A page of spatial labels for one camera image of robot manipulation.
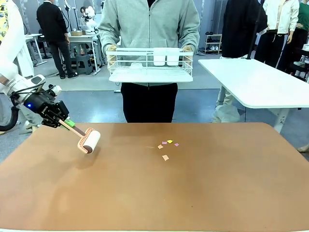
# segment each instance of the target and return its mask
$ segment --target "green zip-up jacket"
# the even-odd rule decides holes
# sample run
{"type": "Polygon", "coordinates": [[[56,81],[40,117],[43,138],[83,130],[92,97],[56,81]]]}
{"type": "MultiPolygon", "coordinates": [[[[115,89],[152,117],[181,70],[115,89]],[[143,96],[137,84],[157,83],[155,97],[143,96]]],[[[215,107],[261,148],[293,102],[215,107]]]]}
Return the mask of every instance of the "green zip-up jacket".
{"type": "MultiPolygon", "coordinates": [[[[105,0],[99,29],[102,51],[121,47],[154,48],[190,45],[198,51],[199,14],[193,0],[156,0],[149,8],[147,0],[105,0]]],[[[166,83],[138,83],[144,86],[166,83]]]]}

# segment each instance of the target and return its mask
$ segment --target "paper scrap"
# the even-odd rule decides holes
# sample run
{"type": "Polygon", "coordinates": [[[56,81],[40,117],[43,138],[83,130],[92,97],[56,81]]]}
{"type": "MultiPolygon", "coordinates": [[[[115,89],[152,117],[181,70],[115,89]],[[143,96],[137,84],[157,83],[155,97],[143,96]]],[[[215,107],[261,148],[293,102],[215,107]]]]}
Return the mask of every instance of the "paper scrap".
{"type": "Polygon", "coordinates": [[[168,156],[162,156],[165,161],[169,160],[168,156]]]}

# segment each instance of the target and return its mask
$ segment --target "white dish rack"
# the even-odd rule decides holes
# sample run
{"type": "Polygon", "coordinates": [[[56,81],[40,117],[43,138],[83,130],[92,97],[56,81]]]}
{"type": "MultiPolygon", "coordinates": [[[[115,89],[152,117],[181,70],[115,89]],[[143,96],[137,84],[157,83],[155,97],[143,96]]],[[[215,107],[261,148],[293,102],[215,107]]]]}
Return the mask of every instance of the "white dish rack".
{"type": "Polygon", "coordinates": [[[117,48],[107,51],[112,82],[192,82],[193,52],[180,48],[117,48]]]}

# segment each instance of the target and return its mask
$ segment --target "lint roller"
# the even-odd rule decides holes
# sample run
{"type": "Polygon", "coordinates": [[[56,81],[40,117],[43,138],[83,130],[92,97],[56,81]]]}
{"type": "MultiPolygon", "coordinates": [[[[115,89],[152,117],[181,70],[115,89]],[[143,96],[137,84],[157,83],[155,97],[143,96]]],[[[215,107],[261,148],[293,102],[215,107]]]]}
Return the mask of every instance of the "lint roller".
{"type": "Polygon", "coordinates": [[[65,121],[59,120],[59,123],[81,138],[77,144],[77,147],[81,151],[83,151],[85,154],[91,154],[95,150],[96,145],[101,137],[100,132],[94,130],[93,128],[88,128],[85,132],[83,132],[77,128],[75,123],[69,118],[65,121]]]}

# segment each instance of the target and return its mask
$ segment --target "black pants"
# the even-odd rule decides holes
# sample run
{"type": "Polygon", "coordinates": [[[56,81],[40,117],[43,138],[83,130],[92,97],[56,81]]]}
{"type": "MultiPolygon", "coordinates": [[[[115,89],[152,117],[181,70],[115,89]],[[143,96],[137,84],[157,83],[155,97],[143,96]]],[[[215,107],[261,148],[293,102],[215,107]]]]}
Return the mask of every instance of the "black pants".
{"type": "Polygon", "coordinates": [[[284,34],[267,32],[262,35],[254,59],[276,67],[284,44],[284,34]]]}
{"type": "Polygon", "coordinates": [[[122,83],[124,114],[127,122],[171,123],[178,86],[141,86],[122,83]]]}
{"type": "Polygon", "coordinates": [[[64,63],[66,64],[66,69],[67,69],[68,75],[73,74],[74,71],[72,69],[72,62],[71,62],[68,43],[66,41],[49,42],[48,45],[49,45],[50,51],[53,55],[54,62],[55,62],[56,68],[58,69],[59,74],[62,75],[62,76],[65,75],[65,72],[63,71],[62,64],[61,64],[59,50],[61,51],[61,53],[63,55],[64,63]]]}
{"type": "Polygon", "coordinates": [[[297,52],[301,50],[304,44],[307,43],[308,31],[303,29],[296,29],[293,34],[293,39],[290,44],[284,47],[283,53],[281,55],[278,69],[286,72],[288,74],[295,72],[295,70],[290,68],[290,64],[295,61],[300,61],[301,54],[297,52]]]}

